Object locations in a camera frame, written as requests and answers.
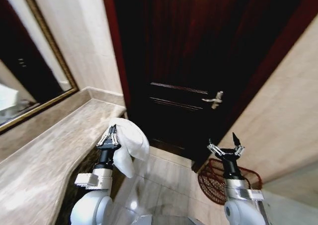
wire basket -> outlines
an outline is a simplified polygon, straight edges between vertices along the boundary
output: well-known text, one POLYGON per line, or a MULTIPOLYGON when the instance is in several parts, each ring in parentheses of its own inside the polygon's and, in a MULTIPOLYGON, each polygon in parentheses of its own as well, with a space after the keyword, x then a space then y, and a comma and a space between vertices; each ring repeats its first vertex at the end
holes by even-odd
MULTIPOLYGON (((261 189, 262 180, 256 172, 239 167, 245 178, 246 188, 261 189)), ((218 159, 209 159, 208 164, 198 174, 198 182, 203 193, 214 203, 224 205, 226 196, 224 193, 225 181, 223 178, 223 164, 218 159)))

white towel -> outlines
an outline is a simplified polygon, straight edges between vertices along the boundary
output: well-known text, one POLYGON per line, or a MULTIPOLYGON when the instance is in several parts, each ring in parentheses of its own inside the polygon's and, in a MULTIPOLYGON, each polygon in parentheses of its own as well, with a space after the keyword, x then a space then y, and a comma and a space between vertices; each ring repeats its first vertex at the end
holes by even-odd
POLYGON ((139 127, 123 118, 112 118, 107 132, 115 124, 121 148, 114 153, 114 165, 128 178, 132 178, 135 170, 130 155, 146 161, 149 157, 149 142, 139 127))

silver door handle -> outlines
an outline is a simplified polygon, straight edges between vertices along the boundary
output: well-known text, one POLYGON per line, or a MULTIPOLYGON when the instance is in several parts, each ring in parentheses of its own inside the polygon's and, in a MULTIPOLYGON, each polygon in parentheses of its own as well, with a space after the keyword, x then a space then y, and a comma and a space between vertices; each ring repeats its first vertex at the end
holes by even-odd
POLYGON ((216 109, 220 103, 222 103, 223 91, 219 91, 215 98, 202 98, 205 102, 212 102, 212 109, 216 109))

mirror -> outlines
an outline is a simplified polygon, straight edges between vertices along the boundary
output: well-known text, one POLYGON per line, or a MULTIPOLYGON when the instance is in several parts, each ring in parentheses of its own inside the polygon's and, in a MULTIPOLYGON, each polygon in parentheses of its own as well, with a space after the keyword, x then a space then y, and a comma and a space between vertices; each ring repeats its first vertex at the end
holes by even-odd
POLYGON ((0 0, 0 133, 78 91, 35 0, 0 0))

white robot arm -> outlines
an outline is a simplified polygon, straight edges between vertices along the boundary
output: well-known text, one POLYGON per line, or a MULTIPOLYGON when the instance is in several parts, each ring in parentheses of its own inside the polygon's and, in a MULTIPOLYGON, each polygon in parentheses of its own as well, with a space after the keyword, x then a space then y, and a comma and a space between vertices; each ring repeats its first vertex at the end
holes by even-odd
POLYGON ((112 185, 113 155, 121 146, 117 142, 116 125, 104 134, 96 147, 101 150, 92 173, 78 174, 75 184, 94 190, 85 194, 74 205, 72 225, 107 225, 112 210, 110 196, 112 185))
POLYGON ((233 133, 235 149, 220 149, 210 143, 208 149, 222 161, 225 180, 225 194, 227 201, 224 211, 230 225, 268 225, 262 200, 264 199, 260 190, 252 190, 245 187, 240 169, 237 165, 244 151, 239 139, 233 133))

